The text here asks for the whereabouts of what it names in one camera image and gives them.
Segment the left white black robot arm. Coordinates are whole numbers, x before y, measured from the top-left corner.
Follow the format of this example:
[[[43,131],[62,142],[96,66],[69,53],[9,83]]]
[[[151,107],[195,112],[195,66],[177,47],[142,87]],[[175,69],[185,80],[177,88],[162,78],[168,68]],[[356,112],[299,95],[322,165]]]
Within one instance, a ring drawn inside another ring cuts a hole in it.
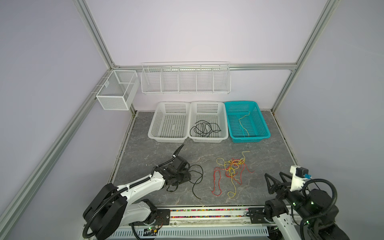
[[[82,237],[105,240],[122,225],[153,223],[158,209],[145,196],[164,187],[177,190],[191,180],[190,164],[179,156],[181,150],[178,147],[170,160],[154,166],[143,178],[120,186],[104,185],[83,213]]]

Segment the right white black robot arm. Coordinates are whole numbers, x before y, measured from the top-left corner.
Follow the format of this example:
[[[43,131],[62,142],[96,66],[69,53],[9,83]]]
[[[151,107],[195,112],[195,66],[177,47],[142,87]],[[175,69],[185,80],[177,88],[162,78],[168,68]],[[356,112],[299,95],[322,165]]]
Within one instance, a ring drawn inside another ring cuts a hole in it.
[[[336,187],[325,179],[311,179],[308,169],[293,166],[291,173],[279,173],[280,179],[265,174],[269,194],[275,198],[263,208],[249,208],[251,223],[270,223],[270,240],[347,240],[336,224]]]

